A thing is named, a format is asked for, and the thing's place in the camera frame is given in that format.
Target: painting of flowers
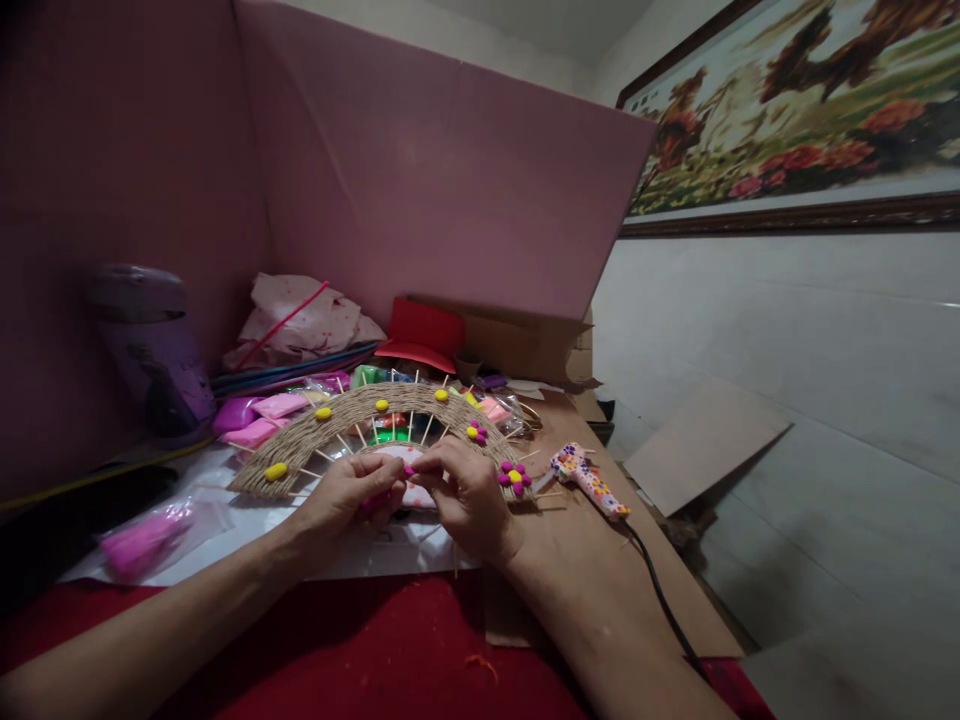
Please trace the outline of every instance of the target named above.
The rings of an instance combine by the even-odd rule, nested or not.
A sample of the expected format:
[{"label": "painting of flowers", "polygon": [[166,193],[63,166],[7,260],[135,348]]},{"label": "painting of flowers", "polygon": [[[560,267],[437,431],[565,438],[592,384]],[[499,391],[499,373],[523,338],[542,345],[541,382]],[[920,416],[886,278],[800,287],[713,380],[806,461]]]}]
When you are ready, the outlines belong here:
[{"label": "painting of flowers", "polygon": [[960,190],[960,0],[749,5],[621,95],[659,126],[625,226]]}]

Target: yellow clay ball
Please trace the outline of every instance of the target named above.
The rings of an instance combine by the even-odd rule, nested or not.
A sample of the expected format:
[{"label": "yellow clay ball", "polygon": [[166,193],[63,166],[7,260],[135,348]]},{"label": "yellow clay ball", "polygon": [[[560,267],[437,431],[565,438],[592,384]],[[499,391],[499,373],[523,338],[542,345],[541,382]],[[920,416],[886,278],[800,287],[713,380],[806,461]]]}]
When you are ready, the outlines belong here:
[{"label": "yellow clay ball", "polygon": [[287,464],[286,463],[277,463],[276,465],[271,465],[266,470],[263,471],[263,476],[267,479],[267,482],[276,482],[284,475],[287,474]]}]

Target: jute twine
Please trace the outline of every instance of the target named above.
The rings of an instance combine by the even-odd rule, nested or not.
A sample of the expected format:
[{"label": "jute twine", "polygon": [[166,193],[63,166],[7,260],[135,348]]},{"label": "jute twine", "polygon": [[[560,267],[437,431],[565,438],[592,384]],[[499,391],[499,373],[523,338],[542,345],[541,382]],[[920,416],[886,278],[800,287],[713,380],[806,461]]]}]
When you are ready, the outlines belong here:
[{"label": "jute twine", "polygon": [[[314,457],[314,451],[336,441],[337,434],[342,435],[351,430],[354,425],[371,418],[396,412],[409,414],[411,410],[417,415],[433,415],[434,425],[439,421],[448,428],[448,435],[460,438],[468,447],[491,458],[497,465],[498,474],[500,463],[504,460],[517,464],[518,458],[513,447],[486,415],[452,390],[448,400],[440,402],[434,394],[437,389],[436,385],[389,382],[364,385],[342,395],[335,395],[329,402],[318,406],[318,408],[330,408],[329,419],[318,420],[315,415],[318,408],[308,408],[307,412],[277,432],[253,453],[227,489],[258,497],[286,497],[297,482],[300,470]],[[377,411],[378,400],[386,400],[390,404],[385,413]],[[480,427],[487,428],[485,447],[480,447],[467,437],[467,428],[472,421],[476,421]],[[374,432],[371,430],[364,436],[370,449],[378,447],[374,443],[373,435]],[[379,447],[389,445],[412,446],[426,450],[417,442],[381,442]],[[287,474],[276,482],[268,482],[264,471],[281,462],[287,465]],[[507,502],[533,502],[535,499],[530,488],[526,488],[520,497],[516,496],[512,488],[502,490]]]}]

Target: water bottle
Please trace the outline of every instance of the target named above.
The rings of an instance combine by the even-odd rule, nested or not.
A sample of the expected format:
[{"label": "water bottle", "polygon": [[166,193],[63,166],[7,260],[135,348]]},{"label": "water bottle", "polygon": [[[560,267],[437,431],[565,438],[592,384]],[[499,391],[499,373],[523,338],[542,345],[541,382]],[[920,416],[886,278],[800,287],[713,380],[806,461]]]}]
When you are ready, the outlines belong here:
[{"label": "water bottle", "polygon": [[88,299],[155,444],[176,449],[209,437],[216,405],[187,320],[183,281],[163,270],[106,265]]}]

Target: red cloth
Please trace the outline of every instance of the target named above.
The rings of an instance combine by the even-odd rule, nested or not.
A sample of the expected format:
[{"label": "red cloth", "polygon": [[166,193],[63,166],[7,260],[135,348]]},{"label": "red cloth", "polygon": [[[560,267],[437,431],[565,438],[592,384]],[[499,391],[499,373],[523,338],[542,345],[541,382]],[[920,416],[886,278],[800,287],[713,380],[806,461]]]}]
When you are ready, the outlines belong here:
[{"label": "red cloth", "polygon": [[[57,585],[3,627],[6,672],[160,592]],[[496,669],[466,664],[480,655]],[[733,660],[705,662],[744,720],[772,720]],[[559,656],[487,645],[481,575],[311,582],[197,673],[159,717],[591,717]]]}]

